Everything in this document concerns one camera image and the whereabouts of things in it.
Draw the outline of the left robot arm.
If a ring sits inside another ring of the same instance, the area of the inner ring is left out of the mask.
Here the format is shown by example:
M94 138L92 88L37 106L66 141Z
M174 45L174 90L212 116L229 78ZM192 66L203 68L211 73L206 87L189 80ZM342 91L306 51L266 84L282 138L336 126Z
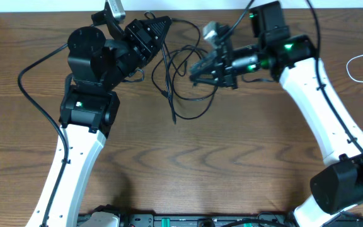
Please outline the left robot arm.
M120 100L115 87L159 52L171 18L134 20L120 28L95 16L66 43L71 73L64 85L54 159L29 226L76 226L93 165L115 121Z

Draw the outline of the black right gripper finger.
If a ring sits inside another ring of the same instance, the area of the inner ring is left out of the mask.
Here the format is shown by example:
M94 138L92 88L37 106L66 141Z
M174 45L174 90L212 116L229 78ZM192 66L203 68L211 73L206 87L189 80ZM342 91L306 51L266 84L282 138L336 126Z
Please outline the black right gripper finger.
M208 84L212 86L221 85L218 78L201 78L200 76L191 76L191 82L194 86L197 86L198 84Z
M213 50L190 68L191 74L211 74L218 70L218 53Z

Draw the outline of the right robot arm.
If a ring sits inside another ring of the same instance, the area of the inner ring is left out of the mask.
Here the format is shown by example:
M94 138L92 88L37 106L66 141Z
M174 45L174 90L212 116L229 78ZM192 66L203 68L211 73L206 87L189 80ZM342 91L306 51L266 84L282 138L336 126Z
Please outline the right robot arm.
M258 42L234 49L233 27L212 21L203 30L210 52L191 69L194 84L237 88L247 73L268 70L288 92L310 127L325 168L310 181L311 195L291 214L290 226L326 226L363 203L363 131L328 79L320 45L293 36L278 1L247 5Z

